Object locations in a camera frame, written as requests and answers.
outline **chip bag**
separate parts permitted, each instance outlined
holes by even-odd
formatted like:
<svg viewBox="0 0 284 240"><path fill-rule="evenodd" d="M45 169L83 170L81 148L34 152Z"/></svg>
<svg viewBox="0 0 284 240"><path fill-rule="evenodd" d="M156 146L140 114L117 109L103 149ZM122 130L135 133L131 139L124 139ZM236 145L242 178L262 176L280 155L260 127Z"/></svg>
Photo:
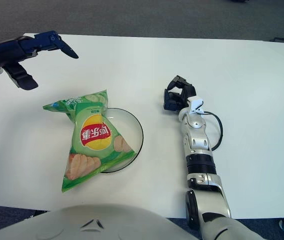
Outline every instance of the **chip bag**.
<svg viewBox="0 0 284 240"><path fill-rule="evenodd" d="M136 155L104 117L107 102L105 90L43 106L45 110L66 113L75 124L62 192Z"/></svg>

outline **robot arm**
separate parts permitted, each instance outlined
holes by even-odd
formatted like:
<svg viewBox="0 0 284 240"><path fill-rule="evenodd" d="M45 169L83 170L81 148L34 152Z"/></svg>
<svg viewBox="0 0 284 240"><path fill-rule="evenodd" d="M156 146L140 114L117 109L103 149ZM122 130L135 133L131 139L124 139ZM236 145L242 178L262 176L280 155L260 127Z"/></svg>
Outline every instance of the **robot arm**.
<svg viewBox="0 0 284 240"><path fill-rule="evenodd" d="M0 42L0 68L3 68L19 88L32 90L38 87L33 77L19 62L36 57L38 52L60 49L66 55L77 59L77 54L55 31L36 34L34 38L20 36L13 40Z"/></svg>
<svg viewBox="0 0 284 240"><path fill-rule="evenodd" d="M174 87L181 94L169 92ZM231 218L221 178L216 174L212 150L205 133L206 122L202 117L203 99L195 88L176 76L164 90L164 108L180 111L183 145L187 163L186 220L195 230L201 230L204 240L262 239L244 225Z"/></svg>

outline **blue carpet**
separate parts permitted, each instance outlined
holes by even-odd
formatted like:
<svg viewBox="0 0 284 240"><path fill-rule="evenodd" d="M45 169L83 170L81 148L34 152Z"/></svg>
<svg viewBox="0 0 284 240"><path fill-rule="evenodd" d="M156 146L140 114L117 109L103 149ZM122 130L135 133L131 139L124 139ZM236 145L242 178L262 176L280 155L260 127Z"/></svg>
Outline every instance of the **blue carpet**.
<svg viewBox="0 0 284 240"><path fill-rule="evenodd" d="M35 210L12 208L0 206L0 229L9 225L23 221L35 214ZM173 223L180 226L195 237L201 239L201 234L198 231L191 230L185 219L169 218ZM284 232L278 226L279 219L240 219L242 224L249 229L258 233L265 239L284 240Z"/></svg>

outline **white table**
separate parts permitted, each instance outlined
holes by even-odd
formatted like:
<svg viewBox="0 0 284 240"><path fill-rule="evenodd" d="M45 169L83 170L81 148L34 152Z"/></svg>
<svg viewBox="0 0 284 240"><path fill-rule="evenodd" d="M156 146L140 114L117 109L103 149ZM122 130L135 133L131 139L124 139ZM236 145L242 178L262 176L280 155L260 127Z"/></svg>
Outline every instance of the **white table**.
<svg viewBox="0 0 284 240"><path fill-rule="evenodd" d="M224 139L213 152L234 218L284 217L284 44L248 40L63 35L79 59L41 52L22 63L32 91L0 75L0 206L55 210L116 203L185 217L186 161L177 115L163 90L186 78L220 116ZM56 100L108 90L109 107L133 113L143 149L128 168L73 190L61 185L73 124L44 111ZM208 117L212 144L217 124Z"/></svg>

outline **blue robotic hand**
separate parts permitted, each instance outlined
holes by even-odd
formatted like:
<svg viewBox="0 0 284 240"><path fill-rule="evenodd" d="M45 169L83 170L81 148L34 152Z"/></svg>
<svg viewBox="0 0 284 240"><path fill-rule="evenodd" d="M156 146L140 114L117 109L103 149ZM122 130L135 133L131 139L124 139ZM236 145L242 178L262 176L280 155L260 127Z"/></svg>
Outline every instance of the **blue robotic hand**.
<svg viewBox="0 0 284 240"><path fill-rule="evenodd" d="M77 54L55 31L36 34L34 38L20 36L13 40L0 42L0 68L3 68L13 82L22 89L32 90L38 84L19 62L36 57L38 52L60 49L66 55L78 59Z"/></svg>

